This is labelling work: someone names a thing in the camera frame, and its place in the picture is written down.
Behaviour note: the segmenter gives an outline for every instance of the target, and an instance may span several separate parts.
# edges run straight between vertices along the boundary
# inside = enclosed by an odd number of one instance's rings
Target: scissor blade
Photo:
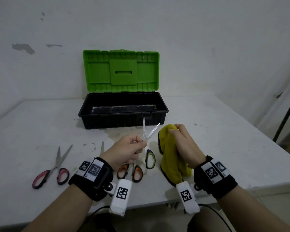
[[[143,117],[143,142],[146,142],[145,117]]]
[[[59,163],[58,163],[59,165],[60,165],[60,164],[65,160],[65,158],[67,157],[68,153],[70,152],[72,146],[73,146],[73,145],[71,145],[71,146],[69,147],[69,149],[65,152],[65,154],[62,156],[62,158],[60,159],[60,161],[59,161]]]
[[[59,162],[60,160],[60,146],[58,147],[58,151],[57,151],[57,156],[56,156],[56,164]]]
[[[104,153],[104,141],[102,141],[102,146],[101,146],[101,151],[100,151],[100,155]]]
[[[156,129],[159,127],[160,125],[160,122],[159,124],[149,133],[148,137],[147,137],[147,142],[150,140],[151,136],[154,134],[154,132],[156,131]]]

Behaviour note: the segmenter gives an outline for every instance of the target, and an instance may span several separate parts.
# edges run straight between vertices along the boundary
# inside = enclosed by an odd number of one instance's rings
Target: black toolbox
[[[83,51],[89,93],[78,116],[86,129],[164,124],[169,112],[158,92],[159,53]]]

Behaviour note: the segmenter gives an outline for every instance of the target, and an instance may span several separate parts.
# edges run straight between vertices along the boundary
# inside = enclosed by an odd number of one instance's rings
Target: table surface
[[[163,100],[169,109],[165,124],[185,124],[200,149],[220,159],[244,189],[290,183],[290,155],[216,97]],[[142,136],[142,127],[86,130],[78,117],[82,104],[82,99],[24,101],[0,119],[0,226],[32,221],[66,189],[68,184],[56,183],[57,170],[39,190],[31,187],[39,173],[53,167],[58,146],[63,154],[73,144],[61,164],[73,174],[86,157],[100,155],[102,141],[107,150],[124,135]],[[158,131],[148,143],[156,166],[144,169],[142,181],[133,184],[129,208],[180,200],[160,171]],[[142,168],[143,159],[144,153],[138,163]],[[193,183],[193,177],[187,180]],[[109,196],[94,202],[90,212],[110,202]]]

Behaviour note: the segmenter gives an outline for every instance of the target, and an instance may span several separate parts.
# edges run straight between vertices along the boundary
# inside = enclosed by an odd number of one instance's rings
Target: black wrist strap
[[[220,199],[237,186],[228,169],[218,160],[206,156],[206,161],[194,170],[197,190],[205,190],[214,198]]]
[[[103,166],[98,170],[99,172],[95,176],[95,180],[91,181],[88,178],[85,178],[85,176],[88,176],[89,174],[94,174],[95,166],[93,166],[93,164],[95,161],[93,161],[87,168],[84,176],[74,174],[69,180],[69,185],[76,185],[89,198],[94,201],[100,201],[105,196],[107,196],[107,193],[104,191],[104,187],[106,187],[113,180],[113,169],[105,160],[101,159],[100,157],[95,159],[103,162]]]

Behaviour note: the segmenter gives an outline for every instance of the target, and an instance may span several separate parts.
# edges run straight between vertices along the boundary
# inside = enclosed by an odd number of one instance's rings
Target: yellow towel
[[[178,153],[174,136],[169,132],[177,129],[175,125],[166,125],[158,133],[159,151],[163,155],[161,170],[166,179],[175,186],[183,182],[182,176],[190,176],[191,168],[188,167],[183,157]]]

